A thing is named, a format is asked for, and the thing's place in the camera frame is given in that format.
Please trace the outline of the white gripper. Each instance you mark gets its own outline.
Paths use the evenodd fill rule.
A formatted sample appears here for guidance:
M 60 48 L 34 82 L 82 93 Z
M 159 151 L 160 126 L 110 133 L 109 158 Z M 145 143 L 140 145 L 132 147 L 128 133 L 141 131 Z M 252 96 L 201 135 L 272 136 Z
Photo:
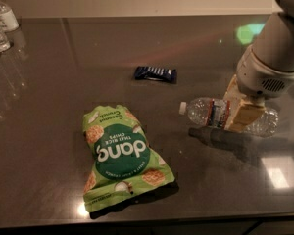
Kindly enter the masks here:
M 280 97 L 293 83 L 294 71 L 269 67 L 249 46 L 239 60 L 236 75 L 232 77 L 223 96 L 224 100 L 230 102 L 225 129 L 242 132 L 263 114 L 266 109 L 265 99 Z

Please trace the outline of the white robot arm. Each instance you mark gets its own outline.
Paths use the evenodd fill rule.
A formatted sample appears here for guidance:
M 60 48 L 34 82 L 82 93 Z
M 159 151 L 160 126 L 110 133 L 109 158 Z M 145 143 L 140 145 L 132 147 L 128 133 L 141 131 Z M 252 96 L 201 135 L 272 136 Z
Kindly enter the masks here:
M 241 132 L 294 83 L 294 0 L 275 0 L 282 9 L 269 16 L 240 58 L 224 99 L 230 102 L 225 128 Z

